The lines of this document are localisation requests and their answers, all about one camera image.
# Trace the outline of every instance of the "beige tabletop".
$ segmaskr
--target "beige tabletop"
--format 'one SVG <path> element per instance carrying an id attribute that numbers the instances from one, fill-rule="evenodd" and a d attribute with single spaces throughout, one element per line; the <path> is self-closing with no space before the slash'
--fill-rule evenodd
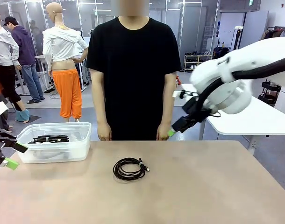
<path id="1" fill-rule="evenodd" d="M 114 179 L 125 157 L 150 172 Z M 285 224 L 285 191 L 239 142 L 94 142 L 85 161 L 0 168 L 0 224 Z"/>

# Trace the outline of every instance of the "coiled black cable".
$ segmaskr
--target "coiled black cable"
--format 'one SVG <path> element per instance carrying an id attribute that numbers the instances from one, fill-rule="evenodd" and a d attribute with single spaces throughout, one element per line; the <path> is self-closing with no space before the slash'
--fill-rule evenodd
<path id="1" fill-rule="evenodd" d="M 67 135 L 40 135 L 37 138 L 34 138 L 29 144 L 36 144 L 37 142 L 51 142 L 51 143 L 59 143 L 59 142 L 69 142 L 69 138 Z"/>
<path id="2" fill-rule="evenodd" d="M 123 170 L 122 166 L 127 165 L 127 164 L 136 164 L 140 166 L 140 169 L 135 172 L 127 172 Z M 113 168 L 113 173 L 114 175 L 125 181 L 134 181 L 140 178 L 143 178 L 145 175 L 145 171 L 150 171 L 150 169 L 144 165 L 143 161 L 141 158 L 139 160 L 134 159 L 134 158 L 125 158 L 117 161 L 117 163 L 114 165 Z"/>

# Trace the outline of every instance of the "purple jacket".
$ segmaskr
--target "purple jacket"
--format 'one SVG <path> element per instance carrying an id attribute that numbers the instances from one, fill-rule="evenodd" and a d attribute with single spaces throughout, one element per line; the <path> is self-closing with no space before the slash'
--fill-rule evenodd
<path id="1" fill-rule="evenodd" d="M 19 63 L 21 65 L 35 64 L 35 48 L 27 30 L 22 26 L 17 26 L 12 30 L 11 34 L 19 46 Z"/>

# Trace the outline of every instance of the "gray sweatshirt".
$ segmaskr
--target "gray sweatshirt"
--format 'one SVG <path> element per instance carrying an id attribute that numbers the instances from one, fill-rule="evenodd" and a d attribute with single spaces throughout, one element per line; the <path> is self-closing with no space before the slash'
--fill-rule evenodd
<path id="1" fill-rule="evenodd" d="M 0 65 L 20 65 L 18 62 L 19 46 L 12 38 L 12 35 L 4 28 L 0 29 Z"/>

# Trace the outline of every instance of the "ceiling light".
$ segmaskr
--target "ceiling light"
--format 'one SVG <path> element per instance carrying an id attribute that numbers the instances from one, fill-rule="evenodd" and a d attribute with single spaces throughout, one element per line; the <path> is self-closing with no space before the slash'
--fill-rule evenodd
<path id="1" fill-rule="evenodd" d="M 88 5 L 88 4 L 93 4 L 93 5 L 103 5 L 102 2 L 97 2 L 97 3 L 94 3 L 94 2 L 81 2 L 80 3 L 81 5 Z"/>
<path id="2" fill-rule="evenodd" d="M 201 4 L 202 2 L 178 2 L 178 4 Z"/>

